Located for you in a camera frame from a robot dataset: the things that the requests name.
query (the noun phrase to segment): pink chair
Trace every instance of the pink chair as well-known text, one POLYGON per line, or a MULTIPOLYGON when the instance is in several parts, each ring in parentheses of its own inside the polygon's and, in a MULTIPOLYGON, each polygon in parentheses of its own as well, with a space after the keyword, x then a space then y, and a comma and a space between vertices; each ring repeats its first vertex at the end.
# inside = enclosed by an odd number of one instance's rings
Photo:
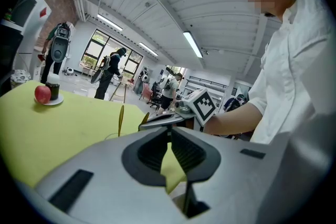
POLYGON ((141 93, 139 100, 141 99, 141 97, 143 97, 142 99, 146 97, 148 98, 148 102, 149 102, 152 98, 152 94, 153 94, 153 91, 150 90, 149 85, 147 83, 143 83, 143 89, 142 89, 142 93, 141 93))

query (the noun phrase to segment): hand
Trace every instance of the hand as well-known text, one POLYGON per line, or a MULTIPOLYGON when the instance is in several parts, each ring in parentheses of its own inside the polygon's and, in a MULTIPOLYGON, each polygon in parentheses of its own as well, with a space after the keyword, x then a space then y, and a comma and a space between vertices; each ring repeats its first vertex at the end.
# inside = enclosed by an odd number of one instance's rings
POLYGON ((204 133, 207 134, 220 134, 222 123, 216 116, 212 116, 204 126, 204 133))

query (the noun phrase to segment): white column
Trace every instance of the white column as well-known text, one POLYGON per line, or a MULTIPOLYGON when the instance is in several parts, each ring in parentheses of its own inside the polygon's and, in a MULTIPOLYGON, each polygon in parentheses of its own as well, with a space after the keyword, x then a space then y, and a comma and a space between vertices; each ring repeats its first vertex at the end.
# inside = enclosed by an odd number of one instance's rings
POLYGON ((219 112, 222 112, 222 106, 223 106, 223 104, 225 104, 226 101, 230 99, 231 93, 232 93, 232 90, 233 90, 233 86, 234 86, 235 82, 236 82, 236 74, 233 74, 230 77, 229 85, 226 88, 225 93, 224 93, 224 97, 222 99, 222 102, 220 103, 219 112))

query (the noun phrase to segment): table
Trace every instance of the table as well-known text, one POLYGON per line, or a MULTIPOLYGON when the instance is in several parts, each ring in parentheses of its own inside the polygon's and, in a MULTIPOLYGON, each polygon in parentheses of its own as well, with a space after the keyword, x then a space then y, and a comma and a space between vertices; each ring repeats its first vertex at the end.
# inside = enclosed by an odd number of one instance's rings
MULTIPOLYGON (((122 106, 65 91, 60 91, 64 96, 62 104, 44 106, 34 101, 38 85, 41 84, 37 81, 28 81, 0 98, 2 158, 12 176, 31 187, 49 171, 109 134, 114 135, 108 139, 118 139, 122 106)), ((125 104, 121 135, 137 132, 143 117, 137 106, 125 104)), ((161 167, 168 192, 185 179, 170 147, 161 167)))
POLYGON ((128 81, 118 80, 118 79, 115 79, 114 77, 112 77, 112 79, 119 81, 119 84, 118 84, 118 86, 116 87, 116 89, 114 90, 114 92, 113 92, 113 94, 112 94, 112 96, 111 96, 111 98, 110 98, 110 101, 112 100, 113 96, 116 95, 116 92, 117 92, 119 86, 120 86, 121 84, 124 84, 124 85, 125 85, 124 96, 120 96, 120 97, 124 97, 124 104, 125 104, 125 99, 126 99, 126 89, 127 89, 127 86, 132 86, 133 83, 130 83, 130 82, 128 82, 128 81))

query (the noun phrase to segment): white box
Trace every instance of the white box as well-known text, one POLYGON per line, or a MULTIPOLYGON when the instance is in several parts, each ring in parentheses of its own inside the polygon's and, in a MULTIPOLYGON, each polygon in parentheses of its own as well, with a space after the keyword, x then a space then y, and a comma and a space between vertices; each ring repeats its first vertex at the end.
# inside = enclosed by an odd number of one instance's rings
POLYGON ((182 99, 196 114, 200 124, 204 124, 215 114, 216 106, 207 89, 199 89, 182 99))

